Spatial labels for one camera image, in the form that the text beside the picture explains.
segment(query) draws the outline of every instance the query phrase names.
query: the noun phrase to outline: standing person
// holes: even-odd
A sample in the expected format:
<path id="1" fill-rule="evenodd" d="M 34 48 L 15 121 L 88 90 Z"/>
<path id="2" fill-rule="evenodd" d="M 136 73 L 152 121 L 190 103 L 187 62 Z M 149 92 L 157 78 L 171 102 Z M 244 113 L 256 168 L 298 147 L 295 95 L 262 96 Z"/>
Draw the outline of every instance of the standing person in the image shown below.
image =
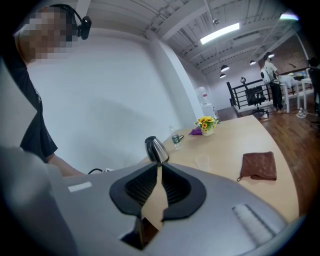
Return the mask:
<path id="1" fill-rule="evenodd" d="M 271 59 L 269 58 L 270 54 L 271 54 L 271 52 L 267 52 L 266 55 L 264 55 L 264 57 L 263 57 L 264 67 L 263 68 L 268 73 L 270 80 L 273 81 L 275 79 L 274 75 L 275 74 L 279 75 L 279 73 L 278 73 L 278 70 L 275 67 L 275 65 L 273 65 L 271 63 Z M 280 85 L 276 84 L 276 83 L 271 83 L 270 87 L 271 87 L 274 111 L 278 112 L 279 114 L 285 113 L 286 111 L 283 109 L 284 106 L 282 105 L 282 93 L 281 93 Z"/>
<path id="2" fill-rule="evenodd" d="M 69 5 L 62 4 L 43 7 L 15 35 L 1 38 L 5 45 L 5 65 L 23 95 L 36 109 L 20 147 L 37 155 L 43 162 L 57 166 L 63 176 L 81 175 L 82 172 L 55 155 L 58 148 L 46 128 L 42 100 L 30 80 L 27 65 L 46 59 L 54 49 L 72 42 L 78 29 L 72 10 Z"/>

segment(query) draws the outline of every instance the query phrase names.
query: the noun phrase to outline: white desk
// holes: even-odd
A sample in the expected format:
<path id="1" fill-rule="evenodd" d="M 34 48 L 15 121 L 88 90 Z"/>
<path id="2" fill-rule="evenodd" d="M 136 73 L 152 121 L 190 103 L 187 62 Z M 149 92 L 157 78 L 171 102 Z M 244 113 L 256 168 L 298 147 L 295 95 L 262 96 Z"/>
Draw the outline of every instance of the white desk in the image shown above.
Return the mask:
<path id="1" fill-rule="evenodd" d="M 190 131 L 191 128 L 179 131 L 179 135 L 184 135 L 180 150 L 175 150 L 171 138 L 163 143 L 170 155 L 169 163 L 197 169 L 196 156 L 206 154 L 210 158 L 209 173 L 236 182 L 243 154 L 272 151 L 276 165 L 276 181 L 244 177 L 238 184 L 271 205 L 288 223 L 299 217 L 296 186 L 288 164 L 276 142 L 254 116 L 223 121 L 217 125 L 214 134 L 208 137 L 188 135 Z M 149 159 L 146 157 L 143 162 L 147 163 Z M 142 214 L 160 230 L 163 225 L 161 221 L 163 211 L 166 208 L 168 208 L 167 195 L 162 186 L 162 169 L 159 167 L 157 184 L 145 202 Z"/>

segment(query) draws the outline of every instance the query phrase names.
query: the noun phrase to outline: ceiling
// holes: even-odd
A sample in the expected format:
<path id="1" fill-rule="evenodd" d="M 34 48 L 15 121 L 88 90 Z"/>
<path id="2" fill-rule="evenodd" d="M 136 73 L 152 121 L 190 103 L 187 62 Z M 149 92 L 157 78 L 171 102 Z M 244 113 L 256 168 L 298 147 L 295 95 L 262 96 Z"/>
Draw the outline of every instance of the ceiling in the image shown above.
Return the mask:
<path id="1" fill-rule="evenodd" d="M 93 28 L 145 37 L 154 31 L 204 75 L 222 65 L 248 65 L 292 35 L 292 20 L 279 20 L 288 9 L 275 0 L 49 0 L 69 4 L 90 16 Z M 212 18 L 219 24 L 213 24 Z M 227 26 L 240 29 L 206 44 L 200 39 Z"/>

